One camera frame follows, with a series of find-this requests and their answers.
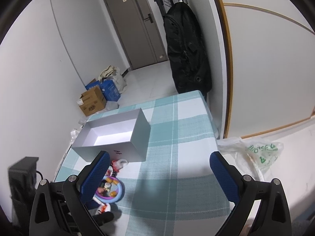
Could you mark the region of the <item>purple ring cartoon charm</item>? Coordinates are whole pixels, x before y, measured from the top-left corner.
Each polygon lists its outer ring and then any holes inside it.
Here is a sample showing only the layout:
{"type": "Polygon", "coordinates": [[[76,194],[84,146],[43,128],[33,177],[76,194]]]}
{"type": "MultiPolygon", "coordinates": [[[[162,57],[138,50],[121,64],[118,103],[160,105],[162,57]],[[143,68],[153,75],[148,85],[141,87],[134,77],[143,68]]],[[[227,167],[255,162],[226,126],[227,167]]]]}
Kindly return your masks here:
{"type": "Polygon", "coordinates": [[[123,196],[123,186],[120,180],[115,177],[105,175],[101,181],[94,197],[104,204],[112,204],[121,200],[123,196]]]}

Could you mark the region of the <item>white round badge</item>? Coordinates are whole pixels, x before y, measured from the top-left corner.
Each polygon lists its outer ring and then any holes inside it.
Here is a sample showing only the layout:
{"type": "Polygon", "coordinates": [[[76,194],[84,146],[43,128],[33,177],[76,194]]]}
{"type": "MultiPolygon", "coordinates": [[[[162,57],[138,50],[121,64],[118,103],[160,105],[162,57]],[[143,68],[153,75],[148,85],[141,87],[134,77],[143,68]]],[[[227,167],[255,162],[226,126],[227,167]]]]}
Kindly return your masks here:
{"type": "Polygon", "coordinates": [[[115,168],[119,171],[120,169],[124,168],[128,164],[129,163],[126,159],[119,159],[119,160],[116,160],[115,162],[115,168]]]}

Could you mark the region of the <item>white plastic bag green print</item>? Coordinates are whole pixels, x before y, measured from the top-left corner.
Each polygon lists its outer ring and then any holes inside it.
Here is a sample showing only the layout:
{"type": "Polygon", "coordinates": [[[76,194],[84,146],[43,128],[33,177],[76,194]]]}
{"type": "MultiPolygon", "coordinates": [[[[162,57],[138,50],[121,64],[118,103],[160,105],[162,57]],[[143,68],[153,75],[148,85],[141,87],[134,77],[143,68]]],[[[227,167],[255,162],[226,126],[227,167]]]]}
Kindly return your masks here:
{"type": "Polygon", "coordinates": [[[281,155],[284,144],[260,137],[231,137],[217,141],[218,151],[224,156],[231,156],[238,169],[264,181],[264,174],[281,155]]]}

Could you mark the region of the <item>grey cardboard storage box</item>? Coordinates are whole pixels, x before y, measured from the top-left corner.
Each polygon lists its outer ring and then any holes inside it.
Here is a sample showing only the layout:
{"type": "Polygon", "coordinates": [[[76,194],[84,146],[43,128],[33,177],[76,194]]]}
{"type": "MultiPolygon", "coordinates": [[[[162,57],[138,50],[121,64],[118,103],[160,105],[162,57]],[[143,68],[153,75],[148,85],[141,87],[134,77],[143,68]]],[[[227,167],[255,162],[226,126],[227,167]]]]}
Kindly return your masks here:
{"type": "Polygon", "coordinates": [[[112,114],[87,122],[71,148],[87,162],[94,160],[100,151],[108,152],[111,160],[143,162],[150,131],[142,109],[112,114]]]}

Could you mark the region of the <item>brown cardboard box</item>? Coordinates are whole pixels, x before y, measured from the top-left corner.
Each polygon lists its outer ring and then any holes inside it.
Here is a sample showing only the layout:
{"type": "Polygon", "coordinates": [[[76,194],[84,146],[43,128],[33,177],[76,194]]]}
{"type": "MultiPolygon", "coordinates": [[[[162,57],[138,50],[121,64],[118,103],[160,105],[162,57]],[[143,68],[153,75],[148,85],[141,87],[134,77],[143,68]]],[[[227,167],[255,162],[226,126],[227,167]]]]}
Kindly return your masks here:
{"type": "Polygon", "coordinates": [[[105,109],[106,99],[99,86],[95,86],[81,94],[77,104],[85,116],[90,116],[105,109]]]}

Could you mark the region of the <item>teal plaid tablecloth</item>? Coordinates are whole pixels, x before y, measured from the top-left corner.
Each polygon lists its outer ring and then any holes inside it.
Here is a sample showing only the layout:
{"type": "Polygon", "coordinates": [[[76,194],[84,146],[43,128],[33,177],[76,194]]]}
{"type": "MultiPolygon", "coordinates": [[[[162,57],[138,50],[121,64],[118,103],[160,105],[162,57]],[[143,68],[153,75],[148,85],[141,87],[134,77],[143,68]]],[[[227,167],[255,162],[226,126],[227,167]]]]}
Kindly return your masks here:
{"type": "Polygon", "coordinates": [[[215,235],[230,204],[210,165],[217,150],[211,114],[198,91],[114,110],[142,109],[151,126],[147,157],[118,173],[122,199],[112,204],[106,235],[215,235]]]}

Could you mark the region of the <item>blue cardboard box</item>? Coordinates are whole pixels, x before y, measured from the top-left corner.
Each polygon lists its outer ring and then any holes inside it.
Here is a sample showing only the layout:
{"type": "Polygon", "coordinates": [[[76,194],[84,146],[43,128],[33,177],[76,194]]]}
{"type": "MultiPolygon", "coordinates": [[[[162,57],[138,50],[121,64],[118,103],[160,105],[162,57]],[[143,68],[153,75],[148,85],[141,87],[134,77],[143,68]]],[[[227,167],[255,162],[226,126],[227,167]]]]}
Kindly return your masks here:
{"type": "Polygon", "coordinates": [[[116,85],[114,84],[114,82],[112,80],[93,80],[90,83],[88,83],[88,85],[85,86],[86,90],[89,90],[95,86],[99,86],[101,89],[101,92],[103,93],[105,99],[107,101],[113,101],[113,102],[117,102],[121,95],[116,87],[116,85]]]}

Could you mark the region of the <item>beige canvas tote bag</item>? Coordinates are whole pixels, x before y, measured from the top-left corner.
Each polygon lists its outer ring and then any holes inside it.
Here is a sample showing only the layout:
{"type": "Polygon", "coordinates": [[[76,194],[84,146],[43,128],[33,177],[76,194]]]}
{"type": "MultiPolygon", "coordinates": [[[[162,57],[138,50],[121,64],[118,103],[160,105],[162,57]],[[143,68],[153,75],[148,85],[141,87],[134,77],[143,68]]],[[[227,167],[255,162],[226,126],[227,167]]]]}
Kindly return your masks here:
{"type": "Polygon", "coordinates": [[[125,88],[127,87],[127,83],[121,75],[120,69],[118,67],[114,67],[113,65],[109,65],[105,70],[103,70],[98,76],[98,80],[99,82],[112,80],[120,94],[124,93],[125,88]]]}

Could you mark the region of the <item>black hanging garment bag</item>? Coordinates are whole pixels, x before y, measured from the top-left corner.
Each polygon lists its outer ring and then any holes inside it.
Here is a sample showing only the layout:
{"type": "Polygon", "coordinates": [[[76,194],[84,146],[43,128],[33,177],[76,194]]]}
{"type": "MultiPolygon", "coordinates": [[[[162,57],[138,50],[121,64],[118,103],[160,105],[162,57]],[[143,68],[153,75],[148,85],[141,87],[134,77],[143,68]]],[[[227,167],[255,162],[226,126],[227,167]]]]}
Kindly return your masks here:
{"type": "Polygon", "coordinates": [[[212,88],[210,65],[196,15],[184,2],[175,3],[163,16],[167,54],[179,94],[212,88]]]}

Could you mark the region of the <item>grey room door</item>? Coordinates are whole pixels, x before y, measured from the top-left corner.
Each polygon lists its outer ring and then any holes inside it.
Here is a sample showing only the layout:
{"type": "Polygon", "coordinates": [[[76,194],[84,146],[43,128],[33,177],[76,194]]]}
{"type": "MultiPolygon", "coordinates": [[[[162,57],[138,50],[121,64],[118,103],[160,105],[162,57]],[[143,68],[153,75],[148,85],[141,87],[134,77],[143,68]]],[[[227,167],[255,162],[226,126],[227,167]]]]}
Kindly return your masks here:
{"type": "Polygon", "coordinates": [[[168,60],[148,0],[104,0],[133,70],[168,60]]]}

